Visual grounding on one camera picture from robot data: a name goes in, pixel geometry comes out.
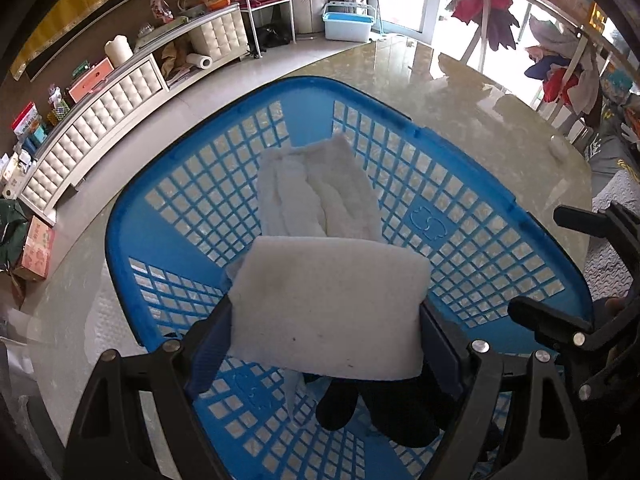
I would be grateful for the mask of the black plush toy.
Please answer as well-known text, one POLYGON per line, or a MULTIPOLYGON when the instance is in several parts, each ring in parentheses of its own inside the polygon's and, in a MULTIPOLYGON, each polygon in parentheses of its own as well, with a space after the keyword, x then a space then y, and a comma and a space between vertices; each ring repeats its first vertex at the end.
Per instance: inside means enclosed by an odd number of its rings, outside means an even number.
POLYGON ((397 382, 333 378, 316 406, 316 419, 326 430, 339 430, 352 419, 359 401, 376 430, 406 448, 431 444, 448 426, 454 407, 428 373, 397 382))

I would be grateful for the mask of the white foam block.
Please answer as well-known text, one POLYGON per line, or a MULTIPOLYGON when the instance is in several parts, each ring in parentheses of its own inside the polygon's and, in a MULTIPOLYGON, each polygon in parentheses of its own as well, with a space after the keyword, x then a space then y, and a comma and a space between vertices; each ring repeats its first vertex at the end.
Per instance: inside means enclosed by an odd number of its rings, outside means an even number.
POLYGON ((408 248, 260 236, 228 292, 235 358, 321 376, 401 380, 422 370, 431 265, 408 248))

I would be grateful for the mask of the white fluffy towel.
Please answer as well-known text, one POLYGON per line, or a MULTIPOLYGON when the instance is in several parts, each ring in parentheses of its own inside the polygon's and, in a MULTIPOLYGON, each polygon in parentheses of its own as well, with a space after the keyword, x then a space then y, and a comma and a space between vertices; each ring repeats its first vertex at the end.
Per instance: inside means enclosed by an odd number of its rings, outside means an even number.
POLYGON ((264 235, 383 239, 378 198, 344 134, 263 151, 256 190, 264 235))

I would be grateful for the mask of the clothes drying rack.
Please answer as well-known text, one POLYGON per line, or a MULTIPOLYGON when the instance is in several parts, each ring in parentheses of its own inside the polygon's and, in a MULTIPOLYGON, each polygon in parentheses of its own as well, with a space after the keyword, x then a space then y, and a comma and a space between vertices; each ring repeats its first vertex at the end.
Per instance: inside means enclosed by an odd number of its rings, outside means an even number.
POLYGON ((622 104, 639 85, 639 61, 607 35, 608 14, 597 0, 449 0, 446 11, 476 26, 461 61, 480 52, 478 70, 487 50, 514 50, 515 34, 529 31, 535 43, 526 49, 525 76, 540 82, 538 100, 553 106, 551 118, 566 108, 592 127, 604 99, 622 104))

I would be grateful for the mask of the cardboard box on floor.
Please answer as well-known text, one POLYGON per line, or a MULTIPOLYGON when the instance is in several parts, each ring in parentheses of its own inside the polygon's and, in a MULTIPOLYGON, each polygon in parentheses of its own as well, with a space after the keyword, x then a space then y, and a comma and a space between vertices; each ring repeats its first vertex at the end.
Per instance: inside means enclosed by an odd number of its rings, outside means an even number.
POLYGON ((13 272, 26 281, 44 281, 49 273, 53 242, 54 229, 38 217, 32 217, 22 253, 13 272))

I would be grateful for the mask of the dark green plastic bag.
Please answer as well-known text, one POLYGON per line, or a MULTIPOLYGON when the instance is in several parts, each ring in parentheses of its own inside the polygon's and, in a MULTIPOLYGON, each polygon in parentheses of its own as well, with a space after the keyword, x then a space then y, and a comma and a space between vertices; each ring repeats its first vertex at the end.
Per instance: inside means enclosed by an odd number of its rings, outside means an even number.
POLYGON ((0 266, 9 272, 23 250, 29 220, 16 200, 0 200, 0 266))

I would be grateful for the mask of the blue plastic laundry basket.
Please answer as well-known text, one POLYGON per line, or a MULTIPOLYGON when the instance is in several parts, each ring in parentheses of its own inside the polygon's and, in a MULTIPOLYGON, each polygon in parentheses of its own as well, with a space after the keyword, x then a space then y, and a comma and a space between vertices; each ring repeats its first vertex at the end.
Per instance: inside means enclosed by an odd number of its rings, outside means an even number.
POLYGON ((528 356, 518 296, 589 320, 588 286, 514 195, 431 130, 338 81, 294 77, 198 125, 122 191, 105 233, 122 310, 149 356, 198 364, 158 411, 175 450, 202 444, 223 479, 417 479, 446 404, 395 390, 335 430, 337 379, 396 388, 445 357, 420 304, 491 354, 528 356))

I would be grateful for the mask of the blue white mop bucket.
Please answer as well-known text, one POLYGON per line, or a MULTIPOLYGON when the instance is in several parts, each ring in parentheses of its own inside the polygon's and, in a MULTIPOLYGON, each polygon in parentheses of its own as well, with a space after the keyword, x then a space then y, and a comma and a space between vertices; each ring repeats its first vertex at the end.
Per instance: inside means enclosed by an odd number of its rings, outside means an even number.
POLYGON ((329 1, 322 10, 326 40, 365 44, 370 40, 378 9, 367 3, 329 1))

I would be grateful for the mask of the pink drawer box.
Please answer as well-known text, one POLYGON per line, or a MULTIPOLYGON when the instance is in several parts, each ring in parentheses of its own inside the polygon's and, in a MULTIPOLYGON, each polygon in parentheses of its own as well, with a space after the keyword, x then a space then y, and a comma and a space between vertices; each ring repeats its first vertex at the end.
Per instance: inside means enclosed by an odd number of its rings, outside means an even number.
POLYGON ((109 58, 104 58, 96 65, 85 70, 68 88, 67 93, 74 103, 78 103, 114 70, 109 58))

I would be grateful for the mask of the white cylinder jar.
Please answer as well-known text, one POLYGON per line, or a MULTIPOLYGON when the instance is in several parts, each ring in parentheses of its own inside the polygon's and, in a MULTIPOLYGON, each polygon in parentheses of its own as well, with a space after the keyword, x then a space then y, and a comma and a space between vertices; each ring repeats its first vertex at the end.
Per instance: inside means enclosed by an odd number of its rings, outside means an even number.
POLYGON ((104 44, 104 52, 115 68, 124 65, 134 55, 124 35, 117 35, 112 40, 108 40, 104 44))

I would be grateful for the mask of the white paper roll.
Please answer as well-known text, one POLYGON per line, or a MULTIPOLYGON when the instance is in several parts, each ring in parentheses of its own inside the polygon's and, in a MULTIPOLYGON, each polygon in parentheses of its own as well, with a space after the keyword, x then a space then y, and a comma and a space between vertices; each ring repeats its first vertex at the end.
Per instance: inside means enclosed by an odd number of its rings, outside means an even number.
POLYGON ((190 53, 186 56, 186 62, 199 70, 208 70, 213 64, 213 60, 208 55, 190 53))

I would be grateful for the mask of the white tufted TV cabinet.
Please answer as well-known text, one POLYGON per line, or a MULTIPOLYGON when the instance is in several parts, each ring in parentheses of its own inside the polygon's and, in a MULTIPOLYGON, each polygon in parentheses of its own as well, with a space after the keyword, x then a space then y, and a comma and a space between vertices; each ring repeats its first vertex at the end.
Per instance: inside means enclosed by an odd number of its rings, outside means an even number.
POLYGON ((20 200, 42 220, 55 224, 55 207, 65 191, 80 185, 124 136, 180 92, 245 55, 248 39, 236 3, 154 39, 70 110, 38 148, 29 168, 15 170, 2 196, 20 200), (190 65, 183 75, 168 80, 156 57, 180 38, 192 42, 205 65, 190 65))

